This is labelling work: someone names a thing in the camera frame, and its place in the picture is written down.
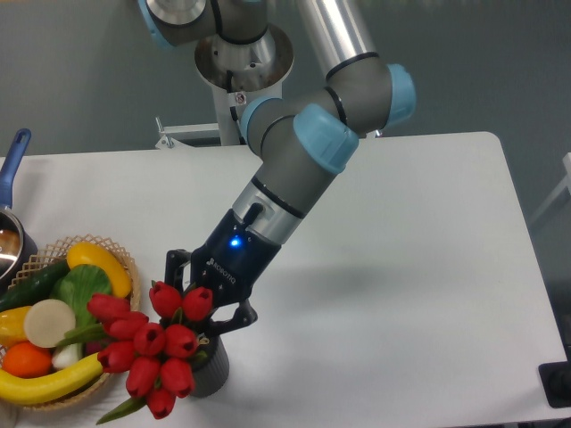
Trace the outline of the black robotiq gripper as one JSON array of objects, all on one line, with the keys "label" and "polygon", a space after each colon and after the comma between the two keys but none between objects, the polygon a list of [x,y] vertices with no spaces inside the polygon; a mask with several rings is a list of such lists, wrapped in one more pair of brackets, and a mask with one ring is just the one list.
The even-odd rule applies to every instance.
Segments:
[{"label": "black robotiq gripper", "polygon": [[246,328],[258,320],[248,299],[254,283],[281,249],[249,228],[261,213],[261,208],[250,208],[240,219],[229,210],[203,246],[192,253],[183,249],[166,253],[164,283],[180,295],[186,294],[184,269],[191,265],[191,283],[212,291],[213,307],[239,302],[230,319],[207,322],[203,333],[208,338]]}]

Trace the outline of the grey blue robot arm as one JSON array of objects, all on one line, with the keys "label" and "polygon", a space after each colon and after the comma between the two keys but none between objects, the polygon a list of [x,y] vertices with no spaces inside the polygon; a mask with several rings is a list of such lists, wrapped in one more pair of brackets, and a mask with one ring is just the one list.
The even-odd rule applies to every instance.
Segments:
[{"label": "grey blue robot arm", "polygon": [[213,338],[257,318],[252,287],[333,180],[359,140],[409,118],[410,74],[383,62],[353,1],[297,7],[326,84],[286,101],[277,89],[293,65],[287,36],[263,1],[142,1],[161,45],[196,42],[203,79],[221,91],[222,142],[246,144],[261,166],[205,244],[167,255],[165,280],[185,306],[170,319]]}]

